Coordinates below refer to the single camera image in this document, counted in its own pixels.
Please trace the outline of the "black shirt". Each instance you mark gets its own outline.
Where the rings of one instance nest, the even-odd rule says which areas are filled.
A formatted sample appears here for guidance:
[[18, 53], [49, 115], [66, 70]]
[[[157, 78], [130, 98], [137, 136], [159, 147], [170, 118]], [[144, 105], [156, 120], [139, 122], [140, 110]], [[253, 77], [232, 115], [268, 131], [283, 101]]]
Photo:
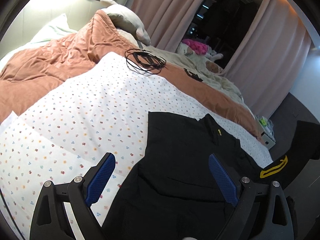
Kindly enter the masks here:
[[102, 231], [105, 239], [214, 239], [233, 211], [209, 169], [214, 154], [240, 176], [287, 187], [319, 159], [319, 125], [299, 121], [289, 150], [262, 168], [211, 115], [148, 115], [144, 157], [123, 181]]

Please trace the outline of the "white bedside cabinet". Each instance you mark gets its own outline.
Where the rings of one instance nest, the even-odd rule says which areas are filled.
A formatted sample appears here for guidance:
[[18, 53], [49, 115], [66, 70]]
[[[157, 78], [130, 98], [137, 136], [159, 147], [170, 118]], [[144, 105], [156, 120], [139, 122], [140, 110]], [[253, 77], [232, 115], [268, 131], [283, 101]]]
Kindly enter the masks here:
[[272, 122], [270, 122], [268, 119], [263, 117], [267, 120], [267, 126], [263, 127], [263, 126], [261, 126], [261, 124], [259, 122], [259, 118], [261, 118], [261, 117], [263, 117], [263, 116], [255, 116], [255, 120], [257, 122], [258, 131], [260, 133], [262, 141], [263, 141], [264, 145], [267, 147], [267, 149], [270, 150], [276, 144], [276, 139], [275, 139], [274, 133], [273, 133]]

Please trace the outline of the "green item on cabinet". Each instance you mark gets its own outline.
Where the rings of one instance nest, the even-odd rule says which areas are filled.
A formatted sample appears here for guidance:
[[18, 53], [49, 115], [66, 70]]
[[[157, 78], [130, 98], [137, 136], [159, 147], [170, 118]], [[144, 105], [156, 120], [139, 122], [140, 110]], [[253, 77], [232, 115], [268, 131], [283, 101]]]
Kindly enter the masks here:
[[259, 122], [261, 126], [266, 127], [267, 126], [267, 120], [263, 117], [259, 118]]

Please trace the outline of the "white dotted bed sheet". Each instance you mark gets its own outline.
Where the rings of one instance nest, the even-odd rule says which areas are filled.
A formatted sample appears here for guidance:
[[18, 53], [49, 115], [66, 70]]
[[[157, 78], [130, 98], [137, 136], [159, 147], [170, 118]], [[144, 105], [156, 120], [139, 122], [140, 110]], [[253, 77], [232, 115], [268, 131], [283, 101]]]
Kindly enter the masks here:
[[108, 53], [88, 72], [65, 81], [24, 113], [1, 126], [1, 212], [19, 239], [29, 239], [31, 219], [45, 181], [68, 183], [105, 153], [116, 169], [92, 211], [99, 223], [133, 166], [144, 157], [148, 114], [206, 114], [240, 140], [259, 166], [272, 158], [258, 140], [253, 115], [225, 94], [166, 66], [159, 74], [131, 70]]

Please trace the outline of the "beige blanket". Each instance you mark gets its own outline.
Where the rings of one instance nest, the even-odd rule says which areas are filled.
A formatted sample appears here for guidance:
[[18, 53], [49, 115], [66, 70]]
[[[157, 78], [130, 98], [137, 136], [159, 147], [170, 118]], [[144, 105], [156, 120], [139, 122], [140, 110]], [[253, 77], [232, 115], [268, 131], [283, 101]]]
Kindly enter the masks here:
[[169, 51], [160, 50], [153, 46], [145, 46], [140, 41], [135, 40], [130, 33], [119, 28], [117, 31], [121, 36], [129, 40], [135, 46], [138, 46], [140, 49], [148, 50], [153, 55], [164, 58], [168, 63], [174, 64], [183, 69], [187, 69], [189, 72], [201, 78], [205, 84], [220, 91], [221, 93], [226, 94], [233, 101], [241, 104], [246, 109], [249, 109], [249, 107], [244, 103], [242, 94], [235, 84], [227, 80], [225, 77], [219, 76], [215, 72], [210, 71], [210, 67], [213, 67], [213, 70], [218, 70], [218, 65], [212, 61], [209, 61], [204, 56], [200, 56], [195, 53], [187, 56], [186, 53], [188, 50], [186, 44], [181, 43], [178, 47], [178, 53], [172, 53]]

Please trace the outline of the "small black item on quilt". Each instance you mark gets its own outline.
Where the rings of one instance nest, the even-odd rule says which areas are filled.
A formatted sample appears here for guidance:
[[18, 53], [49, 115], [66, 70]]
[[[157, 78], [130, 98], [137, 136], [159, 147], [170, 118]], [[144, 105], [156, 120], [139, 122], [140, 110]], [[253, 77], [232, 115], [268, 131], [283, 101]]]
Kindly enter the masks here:
[[196, 81], [199, 81], [199, 82], [203, 82], [203, 80], [197, 75], [197, 74], [194, 74], [192, 72], [190, 72], [189, 70], [187, 70], [186, 68], [184, 68], [184, 71], [185, 73], [191, 77], [192, 79], [196, 80]]

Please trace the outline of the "right pink curtain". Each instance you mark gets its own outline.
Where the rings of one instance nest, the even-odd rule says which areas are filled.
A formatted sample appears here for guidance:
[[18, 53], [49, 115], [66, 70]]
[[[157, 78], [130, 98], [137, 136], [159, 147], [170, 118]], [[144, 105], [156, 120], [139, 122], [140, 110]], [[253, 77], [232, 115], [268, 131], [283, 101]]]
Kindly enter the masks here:
[[269, 118], [302, 69], [311, 37], [287, 0], [263, 0], [223, 71], [251, 111]]

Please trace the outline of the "pink curtain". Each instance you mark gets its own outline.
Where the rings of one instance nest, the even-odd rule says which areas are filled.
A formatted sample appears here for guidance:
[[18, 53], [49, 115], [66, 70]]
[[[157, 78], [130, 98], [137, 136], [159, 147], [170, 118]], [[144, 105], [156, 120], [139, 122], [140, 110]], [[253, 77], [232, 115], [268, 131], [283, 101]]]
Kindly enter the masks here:
[[302, 69], [311, 37], [287, 0], [263, 0], [223, 71], [251, 111], [269, 118]]
[[203, 0], [133, 0], [151, 45], [175, 52]]

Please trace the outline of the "brown white plush dog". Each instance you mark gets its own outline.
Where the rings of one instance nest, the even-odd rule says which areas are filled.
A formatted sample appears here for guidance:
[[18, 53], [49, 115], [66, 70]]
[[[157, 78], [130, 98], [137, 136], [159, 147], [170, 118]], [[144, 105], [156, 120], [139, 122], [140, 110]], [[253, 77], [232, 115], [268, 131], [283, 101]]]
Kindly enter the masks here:
[[217, 60], [223, 58], [223, 55], [214, 50], [209, 49], [209, 52], [205, 55], [197, 55], [189, 46], [181, 42], [176, 49], [176, 53], [190, 59], [195, 64], [197, 71], [205, 76], [220, 74], [223, 71], [223, 69], [216, 63]]

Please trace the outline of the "pink plush toy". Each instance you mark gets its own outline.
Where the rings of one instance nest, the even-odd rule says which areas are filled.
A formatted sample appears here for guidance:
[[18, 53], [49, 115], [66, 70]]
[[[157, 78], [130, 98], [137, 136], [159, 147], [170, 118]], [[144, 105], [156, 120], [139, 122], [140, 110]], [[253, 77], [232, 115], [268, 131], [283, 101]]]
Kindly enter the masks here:
[[182, 40], [182, 43], [189, 46], [197, 55], [205, 55], [208, 52], [208, 46], [199, 41], [186, 38]]

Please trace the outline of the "orange brown quilt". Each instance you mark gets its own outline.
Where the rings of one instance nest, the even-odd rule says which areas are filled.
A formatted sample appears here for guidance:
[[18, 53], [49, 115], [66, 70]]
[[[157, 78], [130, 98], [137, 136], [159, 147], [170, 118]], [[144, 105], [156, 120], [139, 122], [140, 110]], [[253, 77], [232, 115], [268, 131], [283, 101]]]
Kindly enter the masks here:
[[[118, 33], [111, 19], [98, 10], [77, 33], [15, 53], [1, 71], [1, 120], [11, 112], [21, 115], [68, 78], [91, 70], [107, 53], [124, 56], [132, 48], [134, 45]], [[261, 140], [253, 115], [225, 93], [196, 81], [172, 63], [165, 64], [160, 76]]]

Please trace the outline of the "white pillow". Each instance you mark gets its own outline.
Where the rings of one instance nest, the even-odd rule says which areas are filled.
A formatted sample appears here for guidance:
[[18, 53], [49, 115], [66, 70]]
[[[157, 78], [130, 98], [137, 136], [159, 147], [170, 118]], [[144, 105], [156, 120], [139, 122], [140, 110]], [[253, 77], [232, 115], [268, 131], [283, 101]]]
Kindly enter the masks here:
[[50, 22], [46, 23], [31, 39], [30, 42], [8, 52], [5, 56], [3, 56], [1, 58], [1, 70], [15, 53], [25, 49], [39, 48], [40, 46], [44, 46], [51, 40], [57, 40], [73, 33], [77, 33], [77, 31], [69, 27], [67, 22], [67, 15], [63, 13], [57, 16]]

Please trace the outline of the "white plush toy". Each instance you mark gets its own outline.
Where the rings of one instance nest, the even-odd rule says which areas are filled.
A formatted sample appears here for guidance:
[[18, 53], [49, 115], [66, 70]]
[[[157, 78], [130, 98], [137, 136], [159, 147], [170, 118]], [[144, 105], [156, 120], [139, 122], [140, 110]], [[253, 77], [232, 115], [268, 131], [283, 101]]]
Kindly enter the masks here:
[[133, 11], [114, 0], [100, 0], [100, 3], [103, 6], [102, 11], [111, 19], [116, 28], [130, 33], [146, 46], [151, 44], [143, 22]]

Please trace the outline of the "cream padded headboard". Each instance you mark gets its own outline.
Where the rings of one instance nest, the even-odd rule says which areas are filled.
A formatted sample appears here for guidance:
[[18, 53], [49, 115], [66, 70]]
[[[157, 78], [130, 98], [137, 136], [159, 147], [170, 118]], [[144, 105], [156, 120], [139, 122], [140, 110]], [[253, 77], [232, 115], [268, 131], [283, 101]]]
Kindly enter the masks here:
[[[114, 1], [125, 5], [128, 0]], [[100, 8], [100, 0], [29, 0], [8, 30], [18, 35], [31, 35], [61, 14], [67, 16], [70, 28], [78, 30]]]

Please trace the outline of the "left pink curtain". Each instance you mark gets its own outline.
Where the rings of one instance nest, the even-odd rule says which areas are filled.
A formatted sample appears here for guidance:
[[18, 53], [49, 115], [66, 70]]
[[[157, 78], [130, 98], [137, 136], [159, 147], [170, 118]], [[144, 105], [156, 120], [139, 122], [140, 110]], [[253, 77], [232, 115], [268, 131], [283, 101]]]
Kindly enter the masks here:
[[133, 0], [151, 45], [175, 52], [203, 0]]

